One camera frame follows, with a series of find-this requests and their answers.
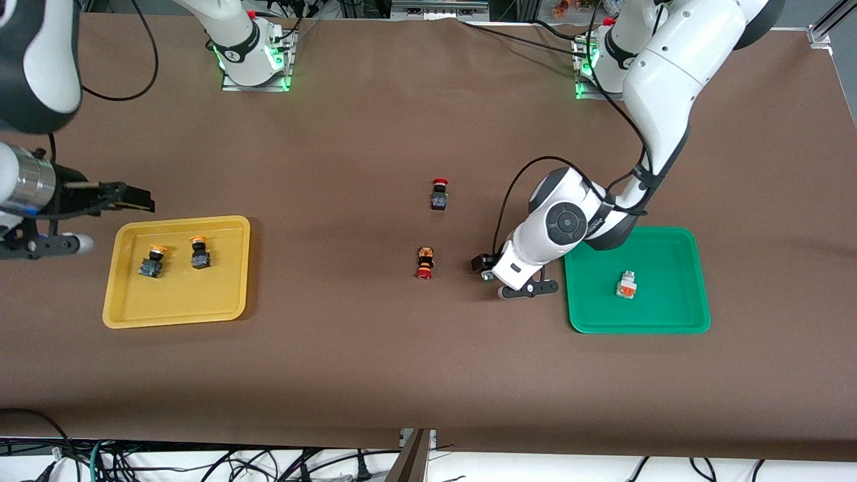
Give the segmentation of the brown table cover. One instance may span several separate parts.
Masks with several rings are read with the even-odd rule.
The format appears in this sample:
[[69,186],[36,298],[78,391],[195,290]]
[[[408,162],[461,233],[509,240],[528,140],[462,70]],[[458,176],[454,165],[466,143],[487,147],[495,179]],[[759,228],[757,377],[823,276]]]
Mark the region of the brown table cover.
[[[732,54],[694,105],[641,224],[694,233],[711,326],[658,337],[577,333],[562,294],[499,300],[469,268],[528,161],[599,183],[637,161],[559,53],[453,19],[322,21],[290,92],[222,92],[195,18],[148,22],[153,88],[86,97],[56,150],[157,210],[62,225],[88,255],[0,262],[0,408],[89,438],[395,447],[426,427],[456,451],[857,461],[857,128],[802,31]],[[244,314],[105,327],[119,229],[203,216],[251,220]]]

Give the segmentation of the aluminium frame profile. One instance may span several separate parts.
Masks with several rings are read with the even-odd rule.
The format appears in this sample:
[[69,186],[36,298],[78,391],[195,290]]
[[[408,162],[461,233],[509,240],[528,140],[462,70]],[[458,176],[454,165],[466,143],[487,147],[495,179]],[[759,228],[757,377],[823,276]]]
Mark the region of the aluminium frame profile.
[[857,0],[836,0],[817,21],[806,28],[811,48],[818,50],[829,47],[830,34],[854,12],[857,12]]

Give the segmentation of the yellow button green-marked block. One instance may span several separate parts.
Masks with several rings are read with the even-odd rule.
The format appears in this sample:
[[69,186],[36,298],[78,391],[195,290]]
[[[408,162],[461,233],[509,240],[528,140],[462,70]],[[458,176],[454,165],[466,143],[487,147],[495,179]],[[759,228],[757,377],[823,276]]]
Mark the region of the yellow button green-marked block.
[[166,247],[151,245],[147,258],[144,258],[139,266],[138,274],[147,278],[159,278],[167,251]]

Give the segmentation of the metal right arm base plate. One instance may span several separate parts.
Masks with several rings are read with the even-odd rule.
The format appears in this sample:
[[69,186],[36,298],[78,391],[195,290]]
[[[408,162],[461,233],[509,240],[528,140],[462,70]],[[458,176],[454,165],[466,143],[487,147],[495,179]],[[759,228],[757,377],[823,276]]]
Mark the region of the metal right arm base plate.
[[261,28],[259,42],[239,61],[236,52],[214,51],[223,71],[222,90],[235,92],[287,92],[296,53],[296,31],[284,33],[281,25]]

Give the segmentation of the green plastic tray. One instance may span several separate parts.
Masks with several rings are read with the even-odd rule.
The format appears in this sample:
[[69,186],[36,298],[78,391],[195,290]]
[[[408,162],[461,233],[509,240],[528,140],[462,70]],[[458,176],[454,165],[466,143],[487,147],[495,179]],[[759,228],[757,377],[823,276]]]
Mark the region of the green plastic tray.
[[[710,329],[710,309],[697,242],[685,228],[634,228],[617,249],[585,243],[563,258],[570,326],[597,335],[697,335]],[[637,292],[622,299],[622,272]]]

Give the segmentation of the metal table frame beam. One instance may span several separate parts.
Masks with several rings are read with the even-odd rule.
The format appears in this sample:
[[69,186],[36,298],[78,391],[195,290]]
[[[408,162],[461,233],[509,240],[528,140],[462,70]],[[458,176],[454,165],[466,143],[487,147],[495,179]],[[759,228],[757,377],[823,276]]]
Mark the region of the metal table frame beam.
[[435,429],[402,429],[401,451],[384,482],[426,482],[429,455],[437,448]]

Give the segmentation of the yellow plastic tray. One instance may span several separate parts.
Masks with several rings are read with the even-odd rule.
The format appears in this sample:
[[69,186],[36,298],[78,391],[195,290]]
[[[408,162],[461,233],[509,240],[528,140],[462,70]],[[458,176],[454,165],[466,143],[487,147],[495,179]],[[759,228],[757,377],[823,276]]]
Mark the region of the yellow plastic tray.
[[[191,266],[190,238],[206,238],[212,264]],[[251,225],[244,216],[135,222],[117,233],[103,307],[110,329],[231,321],[247,305]],[[159,278],[138,274],[151,245],[168,249]]]

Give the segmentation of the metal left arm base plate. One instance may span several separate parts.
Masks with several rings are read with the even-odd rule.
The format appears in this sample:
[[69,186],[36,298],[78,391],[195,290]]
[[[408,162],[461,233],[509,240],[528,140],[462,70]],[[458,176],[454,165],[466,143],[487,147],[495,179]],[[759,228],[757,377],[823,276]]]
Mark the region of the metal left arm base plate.
[[619,54],[616,60],[609,54],[600,37],[587,41],[585,35],[578,35],[572,44],[574,53],[582,53],[583,58],[573,63],[575,73],[575,94],[579,100],[622,100],[623,82],[627,71],[637,60],[636,55]]

